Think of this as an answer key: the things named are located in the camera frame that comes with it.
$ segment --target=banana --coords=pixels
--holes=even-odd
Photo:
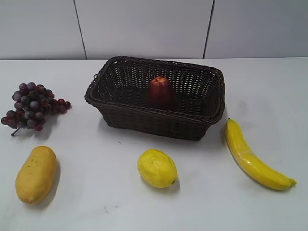
[[[287,178],[258,159],[246,143],[240,126],[234,120],[228,119],[225,136],[235,161],[250,177],[275,190],[285,190],[296,185],[294,179]]]

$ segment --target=red apple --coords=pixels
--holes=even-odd
[[[170,81],[162,76],[154,78],[147,89],[146,102],[152,108],[174,110],[175,91]]]

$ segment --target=banana tip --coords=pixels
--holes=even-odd
[[[296,185],[297,184],[295,179],[290,179],[290,182],[291,182],[291,185]]]

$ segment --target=table surface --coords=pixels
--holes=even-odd
[[[308,58],[180,60],[225,77],[223,118],[198,142],[108,127],[84,100],[105,61],[0,61],[0,115],[22,82],[72,103],[40,133],[11,137],[0,126],[1,231],[308,230]],[[228,117],[260,159],[298,184],[275,192],[247,177],[221,138]],[[17,198],[15,178],[39,145],[55,151],[60,168],[47,199],[30,206]],[[159,190],[141,180],[137,160],[151,148],[173,158],[179,183]]]

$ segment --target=brown wicker basket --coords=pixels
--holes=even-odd
[[[146,106],[146,90],[156,76],[171,81],[175,111]],[[120,56],[94,76],[85,99],[109,126],[198,141],[222,117],[225,84],[213,67]]]

